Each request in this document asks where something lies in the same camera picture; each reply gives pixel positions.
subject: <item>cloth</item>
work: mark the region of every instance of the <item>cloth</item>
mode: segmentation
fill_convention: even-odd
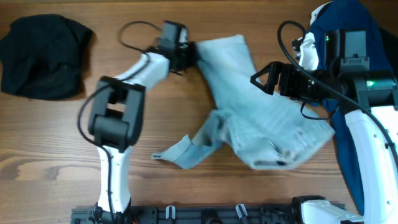
[[[370,70],[392,71],[383,47],[382,36],[377,22],[357,0],[334,0],[325,12],[313,22],[309,32],[315,36],[315,47],[319,56],[318,69],[327,69],[325,65],[325,32],[337,29],[364,29],[366,31],[366,53]],[[337,101],[323,102],[330,112]],[[351,133],[344,116],[338,110],[332,119],[336,131],[335,143],[341,172],[345,178],[358,212],[364,213],[364,195],[359,171],[358,157]]]
[[[250,83],[256,71],[243,36],[197,43],[198,67],[209,84],[217,110],[195,137],[185,136],[153,159],[190,169],[229,144],[252,169],[294,169],[334,134],[326,121],[305,119],[300,105]],[[309,116],[317,116],[305,109]]]
[[[82,52],[92,33],[55,14],[14,21],[0,41],[1,91],[41,100],[76,95],[81,89]]]

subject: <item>wooden surface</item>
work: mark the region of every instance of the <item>wooden surface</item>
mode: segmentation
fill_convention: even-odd
[[[286,62],[277,45],[279,24],[287,19],[308,24],[310,12],[320,4],[323,1],[8,4],[0,6],[0,38],[12,21],[34,14],[61,14],[93,29],[84,73],[86,92],[92,93],[100,76],[115,76],[139,58],[116,41],[118,29],[129,21],[179,21],[190,29],[192,40],[243,34],[260,67],[273,60]],[[398,34],[397,3],[367,6],[380,25]],[[145,47],[158,35],[141,26],[128,30],[125,39]],[[300,33],[287,29],[284,35],[289,43]],[[98,200],[98,153],[76,130],[83,97],[40,101],[0,94],[0,223],[69,223],[71,209]],[[259,205],[319,194],[355,212],[332,142],[289,171],[250,170],[228,147],[192,170],[150,159],[152,152],[167,149],[185,134],[193,136],[212,108],[195,69],[184,77],[171,74],[147,95],[144,129],[130,162],[133,205]]]

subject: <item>wire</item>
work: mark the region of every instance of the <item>wire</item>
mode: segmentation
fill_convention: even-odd
[[[306,104],[305,102],[303,102],[301,104],[301,108],[300,108],[301,115],[303,115],[304,118],[312,119],[312,120],[315,120],[315,121],[325,121],[325,120],[331,119],[335,115],[335,113],[337,112],[337,109],[339,108],[339,105],[336,105],[335,108],[333,109],[333,111],[330,112],[329,117],[327,117],[327,118],[316,118],[316,117],[307,116],[307,115],[305,115],[303,113],[303,109],[304,109],[305,104]]]
[[[142,50],[142,49],[140,49],[140,48],[138,48],[138,47],[134,47],[134,46],[125,44],[125,43],[123,42],[123,40],[122,40],[122,34],[123,34],[123,32],[124,32],[129,26],[134,25],[134,24],[146,24],[146,25],[149,25],[149,26],[152,26],[152,27],[156,28],[157,30],[161,30],[160,28],[158,28],[157,26],[151,24],[150,22],[144,22],[144,21],[129,22],[129,23],[127,23],[126,25],[122,26],[122,28],[120,29],[120,31],[119,31],[119,33],[118,33],[118,41],[119,41],[119,43],[120,43],[121,45],[125,46],[125,47],[128,47],[128,48],[130,48],[130,49],[137,50],[137,51],[141,52],[142,54],[146,55],[146,56],[147,56],[147,60],[145,61],[145,64],[144,64],[141,68],[139,68],[138,70],[136,70],[134,73],[132,73],[132,74],[129,75],[128,77],[121,79],[121,80],[120,80],[121,82],[126,81],[126,80],[128,80],[128,79],[130,79],[130,78],[133,78],[133,77],[136,76],[138,73],[142,72],[143,69],[145,69],[145,68],[148,66],[148,64],[150,63],[150,57],[149,57],[149,54],[148,54],[147,52],[145,52],[144,50]],[[91,144],[95,145],[96,147],[102,149],[102,150],[105,152],[106,157],[108,158],[108,203],[109,203],[109,212],[111,213],[112,223],[115,223],[114,214],[113,214],[113,208],[112,208],[112,198],[111,198],[111,195],[112,195],[112,191],[111,191],[111,181],[112,181],[111,174],[112,174],[112,158],[113,158],[113,157],[112,157],[111,153],[108,152],[103,146],[97,144],[95,141],[93,141],[93,140],[91,140],[90,138],[88,138],[87,135],[83,132],[83,130],[82,130],[82,128],[81,128],[81,117],[82,117],[83,112],[84,112],[85,108],[87,107],[88,103],[89,103],[95,96],[97,96],[97,95],[100,94],[102,91],[104,91],[105,89],[109,88],[110,86],[111,86],[110,84],[105,85],[105,86],[102,86],[101,88],[97,89],[94,93],[92,93],[92,94],[85,100],[85,102],[82,104],[82,106],[81,106],[80,109],[79,109],[79,113],[78,113],[78,116],[77,116],[77,128],[78,128],[79,133],[81,134],[81,136],[82,136],[86,141],[88,141],[89,143],[91,143]]]
[[[296,27],[300,28],[300,30],[303,32],[303,38],[302,40],[305,39],[305,34],[306,31],[304,29],[304,27],[299,24],[298,22],[295,21],[285,21],[283,23],[281,23],[281,25],[278,28],[278,34],[277,34],[277,38],[278,38],[278,43],[280,48],[282,49],[283,53],[285,54],[285,56],[287,57],[287,59],[300,71],[302,72],[307,78],[313,80],[315,83],[317,83],[320,87],[326,89],[327,91],[329,91],[332,94],[335,94],[337,96],[339,96],[342,100],[347,101],[348,103],[351,103],[352,105],[354,105],[355,107],[357,107],[359,110],[361,110],[364,114],[368,115],[373,122],[376,124],[376,126],[380,129],[381,133],[383,133],[383,136],[385,137],[387,144],[392,152],[392,156],[394,158],[394,162],[396,163],[396,167],[398,169],[398,153],[396,151],[396,146],[395,144],[392,142],[390,136],[388,135],[388,132],[386,131],[386,129],[384,128],[384,126],[380,123],[380,121],[371,113],[369,112],[367,109],[363,108],[361,105],[359,105],[357,102],[355,102],[354,100],[348,98],[347,96],[345,96],[344,94],[332,89],[330,86],[328,86],[327,84],[323,83],[322,81],[320,81],[319,79],[313,77],[311,74],[309,74],[303,67],[301,67],[295,60],[294,58],[292,58],[292,56],[289,54],[289,52],[287,51],[283,40],[282,40],[282,29],[284,28],[284,26],[286,26],[287,24],[292,24],[295,25]]]

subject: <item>wood grain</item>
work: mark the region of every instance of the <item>wood grain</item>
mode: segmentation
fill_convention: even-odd
[[[93,29],[96,35],[83,74],[86,92],[92,93],[100,76],[115,76],[139,58],[116,41],[118,29],[129,21],[179,21],[188,26],[192,40],[243,34],[254,63],[261,67],[272,60],[286,62],[277,45],[279,24],[287,19],[308,24],[311,10],[320,4],[323,1],[6,4],[0,6],[0,37],[12,21],[34,14],[61,14]],[[383,27],[397,34],[394,7],[385,2],[367,6]],[[158,35],[137,26],[124,37],[145,47]],[[284,31],[286,42],[298,35],[295,29]],[[69,223],[71,209],[97,201],[98,153],[76,130],[83,97],[40,101],[0,94],[0,223]],[[319,194],[355,212],[332,142],[289,171],[250,170],[228,147],[192,170],[150,159],[152,152],[167,149],[185,134],[193,136],[212,109],[196,69],[184,77],[170,75],[147,95],[144,129],[130,161],[134,205],[258,205]]]

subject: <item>black cable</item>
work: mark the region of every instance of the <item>black cable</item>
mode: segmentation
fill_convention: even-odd
[[[344,94],[332,89],[330,86],[328,86],[327,84],[323,83],[322,81],[320,81],[319,79],[313,77],[311,74],[309,74],[303,67],[301,67],[295,60],[294,58],[292,58],[292,56],[290,56],[289,52],[287,51],[283,41],[282,41],[282,29],[284,28],[284,26],[286,26],[287,24],[292,24],[295,25],[296,27],[300,28],[301,31],[303,32],[303,38],[302,40],[305,39],[305,34],[306,31],[304,29],[304,27],[299,24],[298,22],[295,21],[285,21],[283,23],[281,23],[281,25],[278,28],[278,34],[277,34],[277,38],[278,38],[278,43],[280,48],[282,49],[283,53],[285,54],[285,56],[287,57],[287,59],[298,69],[300,70],[300,72],[302,72],[307,78],[313,80],[315,83],[317,83],[319,86],[321,86],[322,88],[326,89],[327,91],[329,91],[330,93],[339,96],[342,100],[347,101],[348,103],[351,103],[352,105],[354,105],[355,107],[357,107],[358,109],[360,109],[364,114],[368,115],[373,122],[376,124],[376,126],[380,129],[381,133],[383,133],[383,136],[385,137],[385,139],[387,140],[387,144],[392,152],[392,156],[394,158],[394,162],[396,163],[396,167],[398,169],[398,153],[396,151],[396,146],[395,144],[392,142],[390,136],[388,135],[388,132],[386,131],[386,129],[384,128],[384,126],[380,123],[380,121],[371,113],[369,112],[367,109],[363,108],[361,105],[359,105],[357,102],[355,102],[354,100],[348,98],[347,96],[345,96]]]
[[[129,26],[131,26],[131,25],[133,25],[133,24],[146,24],[146,25],[149,25],[149,26],[152,26],[152,27],[156,28],[157,30],[161,30],[160,28],[158,28],[157,26],[151,24],[150,22],[144,22],[144,21],[129,22],[129,23],[127,23],[126,25],[124,25],[124,26],[120,29],[120,31],[119,31],[119,33],[118,33],[118,41],[119,41],[119,43],[120,43],[121,45],[125,46],[125,47],[130,48],[130,49],[137,50],[137,51],[139,51],[139,52],[141,52],[142,54],[145,54],[145,55],[147,56],[147,60],[146,60],[145,64],[144,64],[141,68],[139,68],[138,70],[136,70],[133,74],[129,75],[129,76],[126,77],[126,78],[121,79],[121,80],[120,80],[121,82],[126,81],[126,80],[128,80],[128,79],[130,79],[130,78],[136,76],[138,73],[142,72],[143,69],[145,69],[145,68],[148,66],[148,64],[150,63],[150,57],[149,57],[149,55],[148,55],[147,52],[145,52],[144,50],[142,50],[142,49],[140,49],[140,48],[137,48],[137,47],[134,47],[134,46],[125,44],[125,43],[123,42],[123,40],[122,40],[122,34],[123,34],[123,32],[124,32]],[[111,213],[112,223],[115,223],[114,214],[113,214],[113,208],[112,208],[112,200],[111,200],[111,195],[112,195],[112,191],[111,191],[111,180],[112,180],[112,178],[111,178],[111,171],[112,171],[112,156],[111,156],[111,154],[110,154],[103,146],[97,144],[96,142],[94,142],[93,140],[91,140],[90,138],[88,138],[87,135],[83,132],[83,130],[82,130],[82,128],[81,128],[81,117],[82,117],[83,112],[84,112],[86,106],[88,105],[88,103],[89,103],[96,95],[98,95],[99,93],[101,93],[101,92],[104,91],[105,89],[109,88],[110,86],[111,86],[111,85],[108,84],[108,85],[102,86],[101,88],[97,89],[97,90],[96,90],[93,94],[91,94],[91,95],[86,99],[86,101],[82,104],[82,106],[81,106],[80,109],[79,109],[78,116],[77,116],[77,128],[78,128],[79,133],[81,134],[81,136],[82,136],[86,141],[88,141],[89,143],[95,145],[96,147],[101,148],[101,149],[106,153],[106,157],[108,158],[108,203],[109,203],[109,212]]]
[[[339,108],[339,105],[336,105],[335,108],[333,109],[333,111],[330,112],[329,117],[327,117],[327,118],[316,118],[316,117],[307,116],[307,115],[305,115],[305,114],[303,113],[303,109],[304,109],[305,104],[306,104],[305,102],[303,102],[303,103],[301,104],[301,108],[300,108],[301,115],[303,115],[304,118],[312,119],[312,120],[315,120],[315,121],[325,121],[325,120],[332,119],[332,117],[333,117],[333,116],[335,115],[335,113],[337,112],[337,109]]]

